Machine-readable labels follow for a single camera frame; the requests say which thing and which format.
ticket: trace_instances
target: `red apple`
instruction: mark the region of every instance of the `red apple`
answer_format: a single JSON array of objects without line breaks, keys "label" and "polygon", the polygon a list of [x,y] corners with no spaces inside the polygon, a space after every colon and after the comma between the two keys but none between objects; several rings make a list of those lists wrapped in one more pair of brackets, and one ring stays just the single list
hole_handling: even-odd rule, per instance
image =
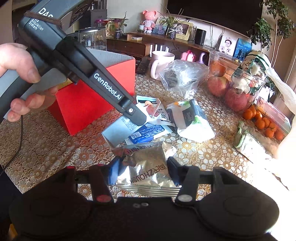
[{"label": "red apple", "polygon": [[213,61],[209,67],[211,73],[214,76],[222,77],[226,73],[226,67],[219,63],[219,61]]},{"label": "red apple", "polygon": [[217,97],[224,96],[229,88],[229,81],[225,77],[211,76],[207,80],[207,87],[209,91]]},{"label": "red apple", "polygon": [[237,94],[234,88],[230,88],[225,94],[226,105],[238,112],[246,108],[248,97],[245,93]]}]

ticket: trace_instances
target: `red box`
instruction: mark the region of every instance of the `red box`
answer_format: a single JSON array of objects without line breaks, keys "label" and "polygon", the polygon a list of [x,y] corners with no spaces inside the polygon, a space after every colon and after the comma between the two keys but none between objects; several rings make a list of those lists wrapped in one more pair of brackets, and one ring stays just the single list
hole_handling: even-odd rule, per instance
[{"label": "red box", "polygon": [[[131,95],[135,94],[136,61],[133,57],[95,49],[90,49],[90,52]],[[113,109],[82,80],[60,89],[56,98],[48,110],[70,135],[75,135]]]}]

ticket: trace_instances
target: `black tv screen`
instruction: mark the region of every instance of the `black tv screen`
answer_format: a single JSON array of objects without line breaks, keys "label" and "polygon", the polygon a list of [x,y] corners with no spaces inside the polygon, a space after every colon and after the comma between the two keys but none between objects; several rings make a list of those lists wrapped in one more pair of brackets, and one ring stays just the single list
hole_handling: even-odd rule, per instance
[{"label": "black tv screen", "polygon": [[196,18],[248,36],[247,31],[261,18],[262,0],[168,0],[168,11]]}]

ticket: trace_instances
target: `toy bear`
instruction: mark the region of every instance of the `toy bear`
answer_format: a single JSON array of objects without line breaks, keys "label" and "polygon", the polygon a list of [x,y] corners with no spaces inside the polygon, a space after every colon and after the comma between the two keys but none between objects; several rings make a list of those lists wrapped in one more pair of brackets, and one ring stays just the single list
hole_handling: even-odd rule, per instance
[{"label": "toy bear", "polygon": [[144,11],[143,12],[144,16],[145,16],[145,21],[143,22],[143,24],[145,25],[144,29],[145,29],[145,33],[152,33],[152,29],[155,27],[155,22],[153,21],[156,16],[157,16],[157,12],[156,11]]}]

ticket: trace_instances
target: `barcode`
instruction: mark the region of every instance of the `barcode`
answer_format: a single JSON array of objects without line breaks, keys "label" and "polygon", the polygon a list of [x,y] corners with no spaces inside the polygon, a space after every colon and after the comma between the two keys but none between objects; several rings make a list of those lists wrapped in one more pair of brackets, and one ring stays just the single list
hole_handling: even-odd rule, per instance
[{"label": "barcode", "polygon": [[132,138],[132,139],[135,139],[135,138],[140,137],[140,136],[142,136],[142,135],[141,135],[141,133],[138,132],[138,131],[135,132],[134,134],[131,134],[131,138]]}]

